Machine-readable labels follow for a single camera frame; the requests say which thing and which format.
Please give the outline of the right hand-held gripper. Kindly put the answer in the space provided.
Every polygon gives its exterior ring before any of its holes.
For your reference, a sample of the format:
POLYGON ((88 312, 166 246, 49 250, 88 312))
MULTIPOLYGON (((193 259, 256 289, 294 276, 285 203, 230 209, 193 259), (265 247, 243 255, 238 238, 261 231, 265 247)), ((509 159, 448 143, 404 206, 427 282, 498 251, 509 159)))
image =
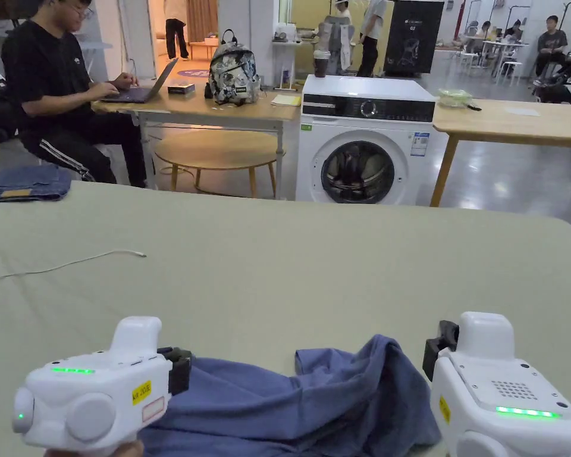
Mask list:
POLYGON ((503 315, 442 320, 422 368, 447 456, 571 456, 571 402, 516 358, 503 315))

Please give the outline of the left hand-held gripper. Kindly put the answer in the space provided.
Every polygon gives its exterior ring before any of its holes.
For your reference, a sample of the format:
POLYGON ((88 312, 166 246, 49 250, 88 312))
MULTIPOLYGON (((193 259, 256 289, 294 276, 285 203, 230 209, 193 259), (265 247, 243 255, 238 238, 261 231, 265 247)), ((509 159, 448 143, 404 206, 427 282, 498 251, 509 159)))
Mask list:
POLYGON ((158 346, 155 317, 120 321, 108 350, 50 362, 14 396, 12 430, 33 447, 115 450, 165 415, 189 388, 192 353, 158 346))

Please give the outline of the person's left hand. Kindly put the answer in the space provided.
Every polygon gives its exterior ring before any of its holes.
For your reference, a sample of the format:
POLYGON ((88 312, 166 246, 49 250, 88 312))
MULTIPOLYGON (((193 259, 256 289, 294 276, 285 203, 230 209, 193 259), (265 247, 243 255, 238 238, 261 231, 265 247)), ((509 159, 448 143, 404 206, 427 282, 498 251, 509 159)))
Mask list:
POLYGON ((144 445, 140 440, 124 443, 118 447, 109 447, 98 451, 89 452, 71 452, 68 450, 48 449, 43 456, 51 457, 71 457, 71 456, 144 456, 144 445))

